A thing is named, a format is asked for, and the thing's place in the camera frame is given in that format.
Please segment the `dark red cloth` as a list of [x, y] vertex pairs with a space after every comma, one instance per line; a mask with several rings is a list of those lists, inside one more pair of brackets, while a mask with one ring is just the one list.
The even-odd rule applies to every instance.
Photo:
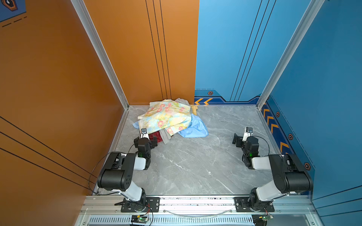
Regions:
[[157, 140], [157, 143], [160, 143], [163, 141], [161, 134], [159, 131], [149, 134], [149, 139], [153, 141], [154, 139]]

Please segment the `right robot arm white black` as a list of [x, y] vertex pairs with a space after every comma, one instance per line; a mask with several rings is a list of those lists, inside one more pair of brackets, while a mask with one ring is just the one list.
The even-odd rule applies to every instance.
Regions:
[[270, 170], [272, 181], [255, 187], [249, 197], [234, 198], [237, 212], [273, 212], [273, 201], [293, 193], [313, 190], [313, 181], [295, 154], [259, 155], [258, 137], [245, 133], [234, 134], [232, 141], [243, 151], [242, 161], [251, 170]]

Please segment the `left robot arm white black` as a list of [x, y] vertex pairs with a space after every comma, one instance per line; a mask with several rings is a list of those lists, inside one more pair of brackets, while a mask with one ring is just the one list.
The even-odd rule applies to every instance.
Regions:
[[133, 182], [133, 172], [149, 168], [151, 150], [157, 147], [157, 139], [138, 137], [134, 140], [134, 146], [138, 149], [135, 153], [110, 153], [97, 180], [99, 188], [124, 197], [123, 201], [115, 203], [115, 206], [121, 206], [122, 212], [151, 210], [145, 190]]

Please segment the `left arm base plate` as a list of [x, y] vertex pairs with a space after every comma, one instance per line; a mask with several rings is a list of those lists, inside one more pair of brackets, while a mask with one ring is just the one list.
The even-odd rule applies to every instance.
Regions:
[[159, 212], [160, 207], [160, 198], [159, 197], [146, 197], [141, 198], [138, 202], [128, 201], [125, 198], [123, 199], [123, 204], [121, 205], [122, 213], [144, 213], [147, 212], [150, 208], [150, 211], [153, 213]]

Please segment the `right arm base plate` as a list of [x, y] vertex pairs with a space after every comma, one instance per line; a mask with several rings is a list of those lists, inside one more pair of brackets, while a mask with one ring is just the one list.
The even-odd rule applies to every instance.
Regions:
[[262, 202], [257, 198], [252, 201], [249, 197], [235, 197], [234, 205], [237, 212], [275, 212], [272, 202]]

